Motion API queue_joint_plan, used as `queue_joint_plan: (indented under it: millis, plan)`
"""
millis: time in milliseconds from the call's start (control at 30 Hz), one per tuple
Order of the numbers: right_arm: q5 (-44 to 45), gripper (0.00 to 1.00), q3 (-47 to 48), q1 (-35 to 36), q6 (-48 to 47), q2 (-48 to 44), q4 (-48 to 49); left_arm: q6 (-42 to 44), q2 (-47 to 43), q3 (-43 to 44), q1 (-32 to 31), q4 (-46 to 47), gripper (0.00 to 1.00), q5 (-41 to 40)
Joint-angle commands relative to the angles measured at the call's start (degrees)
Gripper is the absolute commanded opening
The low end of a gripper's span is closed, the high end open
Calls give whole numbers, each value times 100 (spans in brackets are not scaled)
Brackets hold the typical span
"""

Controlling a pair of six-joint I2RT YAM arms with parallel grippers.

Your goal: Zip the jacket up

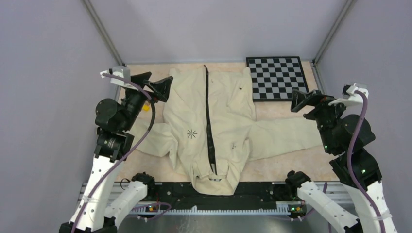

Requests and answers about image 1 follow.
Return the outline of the cream zip-up jacket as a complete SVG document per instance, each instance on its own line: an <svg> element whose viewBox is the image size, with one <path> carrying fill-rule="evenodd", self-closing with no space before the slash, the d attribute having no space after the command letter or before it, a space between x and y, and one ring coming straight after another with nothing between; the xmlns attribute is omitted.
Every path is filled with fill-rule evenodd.
<svg viewBox="0 0 412 233"><path fill-rule="evenodd" d="M302 117L257 120L249 68L172 68L169 74L164 121L148 129L148 122L137 120L131 132L136 140L147 134L138 151L168 156L199 193L233 195L247 162L322 143L316 124Z"/></svg>

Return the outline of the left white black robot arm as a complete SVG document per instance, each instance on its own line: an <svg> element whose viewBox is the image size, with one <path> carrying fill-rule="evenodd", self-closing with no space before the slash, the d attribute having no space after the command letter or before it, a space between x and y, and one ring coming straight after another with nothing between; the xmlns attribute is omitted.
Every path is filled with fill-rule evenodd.
<svg viewBox="0 0 412 233"><path fill-rule="evenodd" d="M173 77L152 82L150 72L131 75L127 67L111 68L100 75L124 88L125 97L120 102L103 99L95 108L97 141L92 170L75 213L60 226L61 233L115 233L138 202L151 200L156 193L154 178L142 172L132 178L113 202L109 201L116 176L127 157L155 123L155 104L168 100ZM130 130L146 102L151 106L152 118L142 137L135 141Z"/></svg>

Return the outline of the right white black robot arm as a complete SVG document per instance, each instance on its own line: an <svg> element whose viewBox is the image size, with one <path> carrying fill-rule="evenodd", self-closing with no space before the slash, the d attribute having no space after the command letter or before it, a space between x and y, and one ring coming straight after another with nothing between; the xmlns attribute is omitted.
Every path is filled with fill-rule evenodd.
<svg viewBox="0 0 412 233"><path fill-rule="evenodd" d="M334 155L332 170L356 213L348 213L301 171L288 173L286 196L309 204L339 233L395 233L383 194L382 174L376 159L365 149L376 138L365 118L368 91L347 85L343 96L335 98L319 90L294 90L291 111L298 112L305 106L312 106L304 118L316 122L325 152Z"/></svg>

